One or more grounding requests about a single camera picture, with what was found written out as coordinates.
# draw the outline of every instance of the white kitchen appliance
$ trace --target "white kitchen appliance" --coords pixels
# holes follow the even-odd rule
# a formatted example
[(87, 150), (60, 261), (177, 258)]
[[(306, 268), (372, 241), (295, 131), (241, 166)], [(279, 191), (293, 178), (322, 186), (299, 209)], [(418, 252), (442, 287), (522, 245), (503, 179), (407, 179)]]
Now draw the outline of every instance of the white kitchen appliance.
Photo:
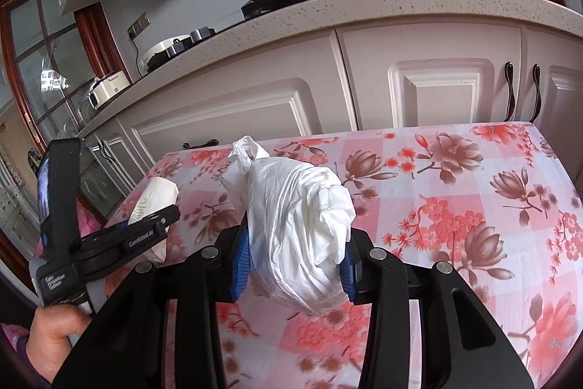
[(95, 78), (95, 82), (89, 88), (89, 102), (95, 109), (102, 108), (114, 96), (117, 96), (130, 85), (123, 71), (110, 73), (103, 78)]

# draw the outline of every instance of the pink tablecloth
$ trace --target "pink tablecloth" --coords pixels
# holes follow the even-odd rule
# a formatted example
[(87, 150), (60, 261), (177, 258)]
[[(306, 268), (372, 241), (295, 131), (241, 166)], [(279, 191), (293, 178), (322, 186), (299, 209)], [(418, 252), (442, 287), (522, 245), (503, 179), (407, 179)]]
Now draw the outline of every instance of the pink tablecloth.
[[(451, 261), (508, 335), (535, 387), (565, 358), (583, 321), (583, 211), (534, 126), (407, 128), (261, 144), (272, 155), (337, 172), (355, 204), (353, 226), (366, 230), (375, 245), (412, 264)], [(111, 223), (129, 216), (148, 179), (164, 176), (180, 189), (182, 214), (168, 232), (166, 264), (211, 244), (221, 229), (238, 223), (219, 182), (229, 151), (166, 154)], [(130, 268), (110, 277), (110, 289)], [(412, 310), (418, 314), (414, 304)], [(358, 385), (369, 308), (346, 303), (314, 317), (248, 287), (237, 304), (219, 304), (217, 311), (230, 387)], [(172, 323), (167, 388), (174, 387)], [(418, 322), (411, 333), (410, 387), (419, 387)]]

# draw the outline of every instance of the power cord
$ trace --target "power cord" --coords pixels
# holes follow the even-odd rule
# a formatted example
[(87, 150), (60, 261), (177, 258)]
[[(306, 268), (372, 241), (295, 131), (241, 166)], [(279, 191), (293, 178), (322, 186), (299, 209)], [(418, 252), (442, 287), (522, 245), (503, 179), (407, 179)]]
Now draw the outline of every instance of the power cord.
[(133, 43), (133, 46), (134, 46), (134, 47), (135, 47), (135, 49), (136, 49), (136, 68), (138, 69), (138, 74), (140, 75), (140, 78), (144, 78), (144, 77), (142, 76), (142, 73), (140, 72), (140, 67), (139, 67), (139, 65), (138, 65), (138, 58), (139, 58), (139, 56), (140, 56), (140, 50), (138, 50), (138, 45), (136, 45), (136, 42), (134, 42), (134, 41), (133, 41), (133, 38), (131, 38), (131, 37), (130, 37), (129, 39), (132, 41), (132, 43)]

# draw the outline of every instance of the bolt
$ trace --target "bolt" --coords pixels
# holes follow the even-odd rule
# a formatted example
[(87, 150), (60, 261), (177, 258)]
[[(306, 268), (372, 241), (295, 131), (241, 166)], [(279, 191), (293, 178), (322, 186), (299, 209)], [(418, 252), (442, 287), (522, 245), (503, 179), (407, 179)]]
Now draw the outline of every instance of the bolt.
[(439, 261), (436, 267), (437, 270), (440, 271), (442, 274), (450, 274), (451, 271), (454, 270), (451, 264), (445, 261)]
[(205, 259), (212, 259), (219, 255), (219, 250), (215, 246), (207, 246), (202, 250), (201, 255)]
[(142, 261), (137, 263), (134, 269), (136, 269), (136, 272), (138, 274), (145, 274), (147, 272), (150, 272), (150, 270), (152, 269), (152, 263), (150, 261)]
[(387, 257), (387, 252), (383, 248), (373, 248), (370, 250), (368, 255), (376, 261), (382, 261), (385, 257)]

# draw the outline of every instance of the white plastic bag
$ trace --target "white plastic bag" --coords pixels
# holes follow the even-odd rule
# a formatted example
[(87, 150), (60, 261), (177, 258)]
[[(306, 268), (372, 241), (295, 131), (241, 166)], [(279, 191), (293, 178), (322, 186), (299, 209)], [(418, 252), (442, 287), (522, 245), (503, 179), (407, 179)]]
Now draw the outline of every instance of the white plastic bag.
[(229, 157), (221, 182), (239, 215), (247, 210), (254, 287), (315, 315), (345, 302), (337, 265), (356, 214), (339, 178), (327, 167), (269, 157), (249, 136)]
[[(128, 224), (131, 225), (153, 212), (174, 205), (178, 195), (179, 188), (176, 183), (161, 176), (155, 176), (150, 179), (146, 189), (140, 195), (138, 203), (129, 216)], [(144, 252), (144, 256), (152, 262), (164, 262), (166, 260), (166, 240), (152, 246)]]

